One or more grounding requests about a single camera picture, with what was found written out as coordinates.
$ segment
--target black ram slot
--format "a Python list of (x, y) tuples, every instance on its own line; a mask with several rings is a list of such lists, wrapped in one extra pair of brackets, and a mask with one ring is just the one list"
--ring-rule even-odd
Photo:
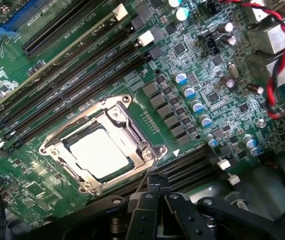
[(54, 20), (32, 37), (23, 49), (28, 56), (37, 56), (61, 38), (76, 23), (89, 13), (89, 8), (98, 6), (101, 1), (81, 0), (72, 3)]
[(71, 102), (63, 109), (55, 112), (52, 117), (46, 119), (46, 121), (42, 122), (38, 126), (36, 126), (31, 131), (27, 132), (24, 136), (21, 136), (20, 139), (16, 140), (11, 147), (6, 150), (5, 152), (11, 154), (15, 150), (19, 149), (25, 143), (36, 137), (38, 134), (49, 128), (50, 126), (54, 125), (59, 119), (65, 117), (67, 114), (71, 113), (72, 109), (76, 109), (88, 101), (90, 98), (93, 98), (97, 93), (98, 89), (105, 89), (107, 86), (112, 85), (116, 81), (120, 80), (127, 74), (131, 73), (134, 69), (141, 66), (146, 60), (141, 56), (134, 59), (132, 62), (128, 63), (124, 68), (121, 68), (115, 75), (110, 76), (107, 80), (103, 81), (93, 90), (86, 92), (81, 97), (77, 98), (74, 102)]
[(98, 59), (109, 53), (112, 49), (114, 49), (116, 46), (118, 46), (120, 43), (122, 43), (125, 39), (127, 39), (127, 35), (125, 32), (123, 32), (116, 40), (113, 41), (113, 43), (108, 44), (107, 47), (99, 47), (97, 50), (95, 50), (95, 54), (91, 54), (86, 59), (83, 59), (79, 63), (77, 63), (75, 66), (73, 66), (73, 70), (70, 72), (67, 72), (66, 74), (63, 74), (62, 77), (59, 77), (57, 82), (46, 86), (46, 90), (38, 93), (35, 98), (31, 98), (29, 102), (26, 103), (28, 105), (28, 108), (22, 107), (20, 109), (17, 109), (15, 114), (10, 114), (9, 116), (5, 117), (1, 120), (2, 129), (5, 127), (9, 127), (15, 122), (19, 120), (23, 115), (25, 115), (27, 112), (29, 112), (30, 109), (36, 107), (40, 103), (42, 103), (45, 99), (49, 98), (51, 95), (55, 93), (57, 89), (60, 89), (62, 86), (64, 86), (69, 81), (73, 80), (77, 75), (85, 71), (90, 65), (95, 63)]
[[(22, 100), (24, 100), (25, 98), (27, 98), (28, 96), (30, 96), (32, 93), (34, 93), (37, 88), (41, 87), (42, 84), (44, 84), (45, 82), (47, 82), (48, 80), (50, 80), (53, 76), (55, 76), (56, 74), (58, 74), (62, 69), (64, 69), (66, 66), (68, 66), (70, 63), (72, 63), (76, 58), (78, 58), (81, 54), (83, 54), (86, 50), (88, 50), (95, 42), (97, 42), (104, 34), (106, 34), (108, 31), (110, 31), (111, 29), (113, 29), (114, 27), (116, 27), (117, 24), (106, 24), (105, 27), (103, 27), (101, 30), (97, 31), (96, 35), (90, 39), (88, 42), (86, 42), (84, 45), (82, 45), (81, 47), (79, 47), (75, 52), (73, 52), (72, 54), (68, 55), (63, 61), (61, 61), (59, 63), (59, 65), (52, 67), (51, 70), (49, 72), (47, 72), (47, 74), (41, 78), (39, 81), (35, 82), (33, 85), (26, 87), (22, 90), (20, 90), (20, 92), (18, 92), (17, 94), (15, 94), (14, 99), (9, 102), (6, 107), (0, 111), (0, 116), (1, 115), (5, 115), (6, 113), (8, 113), (9, 111), (11, 111), (17, 104), (21, 103)], [(119, 35), (119, 37), (117, 37), (116, 41), (119, 38), (122, 38), (124, 35), (127, 36), (127, 32), (121, 32)], [(1, 120), (1, 124), (4, 124), (6, 122), (6, 119), (2, 119)]]
[(94, 80), (99, 79), (106, 72), (108, 72), (111, 68), (117, 66), (120, 62), (122, 62), (124, 59), (129, 57), (135, 51), (136, 49), (131, 44), (129, 44), (122, 51), (119, 51), (115, 55), (111, 56), (104, 63), (99, 65), (97, 68), (95, 68), (94, 71), (87, 74), (86, 77), (81, 78), (79, 82), (76, 82), (74, 85), (68, 88), (65, 92), (62, 92), (61, 94), (56, 96), (52, 101), (48, 101), (37, 111), (35, 111), (31, 115), (29, 115), (27, 118), (22, 120), (18, 125), (16, 125), (13, 129), (7, 132), (4, 135), (4, 137), (7, 138), (10, 136), (10, 138), (12, 138), (13, 135), (11, 133), (14, 131), (15, 131), (14, 134), (16, 136), (26, 131), (30, 125), (38, 121), (40, 118), (48, 114), (53, 109), (57, 108), (62, 103), (62, 99), (68, 100), (73, 95), (85, 89), (87, 86), (90, 86), (90, 82), (93, 82)]
[[(172, 192), (187, 193), (193, 189), (219, 179), (219, 172), (215, 170), (208, 159), (208, 154), (210, 151), (211, 149), (204, 146), (198, 150), (188, 153), (185, 156), (179, 157), (173, 162), (155, 169), (153, 173), (167, 175), (170, 190)], [(138, 188), (139, 184), (143, 180), (143, 177), (143, 175), (137, 177), (135, 180), (129, 182), (125, 186), (115, 188), (105, 194), (102, 194), (94, 200), (89, 200), (87, 205), (97, 202), (107, 196), (121, 196), (129, 199), (130, 195), (133, 194)], [(146, 191), (147, 182), (144, 183), (141, 189), (141, 192)]]

